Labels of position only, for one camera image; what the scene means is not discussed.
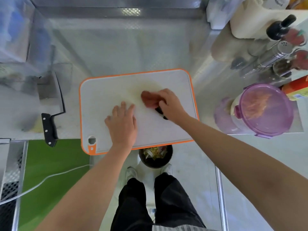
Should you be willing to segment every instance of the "power cord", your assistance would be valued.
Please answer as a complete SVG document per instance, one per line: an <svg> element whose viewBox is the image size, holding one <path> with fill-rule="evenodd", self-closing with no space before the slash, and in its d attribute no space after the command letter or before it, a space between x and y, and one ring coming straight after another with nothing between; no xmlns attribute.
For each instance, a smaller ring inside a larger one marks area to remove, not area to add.
<svg viewBox="0 0 308 231"><path fill-rule="evenodd" d="M11 198L11 199L5 200L5 199L8 198L9 196L11 196L11 194L7 195L7 196L3 199L3 200L5 200L5 201L0 202L0 206L3 205L3 204L5 204L5 203L11 202L11 201L13 201L13 200L15 200L15 199L18 199L18 198L20 198L21 196L23 196L23 195L25 195L25 194L28 194L30 191L32 191L32 190L36 189L37 187L39 187L40 185L42 185L43 182L45 182L45 181L46 181L48 178L50 178L50 177L58 176L58 175L61 175L61 174L65 174L65 173L71 172L71 171L73 171L73 170L75 170L75 169L83 168L83 167L86 167L86 166L92 166L92 165L91 165L91 164L86 164L86 165L83 165L83 166L80 166L80 167L77 167L77 168L73 168L73 169L70 169L70 170L65 171L65 172L62 172L62 173L56 173L56 174L49 175L48 177L45 177L43 181L41 181L39 184L37 184L36 186L32 187L31 189L29 189L29 190L27 190L27 191L25 191L25 192L23 192L23 193L21 193L21 194L15 196L15 197Z"/></svg>

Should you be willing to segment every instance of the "white shoe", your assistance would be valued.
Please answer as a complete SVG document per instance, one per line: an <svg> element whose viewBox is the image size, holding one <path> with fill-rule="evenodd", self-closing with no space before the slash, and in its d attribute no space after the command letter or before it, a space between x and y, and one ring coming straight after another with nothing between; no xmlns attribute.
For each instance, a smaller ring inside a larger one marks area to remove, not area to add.
<svg viewBox="0 0 308 231"><path fill-rule="evenodd" d="M166 172L167 174L173 176L173 171L172 171L172 165L171 164L166 164L162 169L161 173Z"/></svg>
<svg viewBox="0 0 308 231"><path fill-rule="evenodd" d="M137 171L133 167L128 167L125 173L126 177L126 183L129 181L131 178L136 178L137 179Z"/></svg>

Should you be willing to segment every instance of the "green mat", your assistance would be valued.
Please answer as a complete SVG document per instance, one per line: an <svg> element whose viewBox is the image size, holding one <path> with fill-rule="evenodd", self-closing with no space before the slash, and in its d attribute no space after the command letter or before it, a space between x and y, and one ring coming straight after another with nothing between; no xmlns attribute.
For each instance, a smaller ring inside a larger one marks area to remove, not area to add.
<svg viewBox="0 0 308 231"><path fill-rule="evenodd" d="M44 140L29 141L23 191L40 183L45 177L89 164L80 140L58 140L49 147ZM33 231L60 201L63 195L89 170L80 168L48 178L41 186L21 198L19 231Z"/></svg>

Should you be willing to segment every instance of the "white cutting board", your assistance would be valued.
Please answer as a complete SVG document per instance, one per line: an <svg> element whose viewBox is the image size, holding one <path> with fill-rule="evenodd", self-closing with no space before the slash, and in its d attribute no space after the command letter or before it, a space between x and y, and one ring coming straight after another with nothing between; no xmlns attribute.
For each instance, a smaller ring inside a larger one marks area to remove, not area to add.
<svg viewBox="0 0 308 231"><path fill-rule="evenodd" d="M192 141L179 126L164 120L154 109L146 108L141 92L157 92L169 88L178 96L185 111L198 119L198 112L190 75L182 69L171 69L135 74L88 78L79 88L81 147L87 154L104 154L112 141L105 118L112 115L115 105L121 101L129 107L136 105L135 117L138 135L133 149L154 147ZM89 144L89 137L96 142Z"/></svg>

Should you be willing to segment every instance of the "black pants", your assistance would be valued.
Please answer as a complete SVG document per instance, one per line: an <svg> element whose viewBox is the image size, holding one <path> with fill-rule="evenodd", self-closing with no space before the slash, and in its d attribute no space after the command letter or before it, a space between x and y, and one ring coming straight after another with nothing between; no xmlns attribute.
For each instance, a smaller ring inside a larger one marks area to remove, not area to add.
<svg viewBox="0 0 308 231"><path fill-rule="evenodd" d="M155 179L155 224L165 227L194 225L205 228L179 181L167 173ZM145 187L135 178L129 179L119 195L119 206L111 231L151 231L153 221L146 208Z"/></svg>

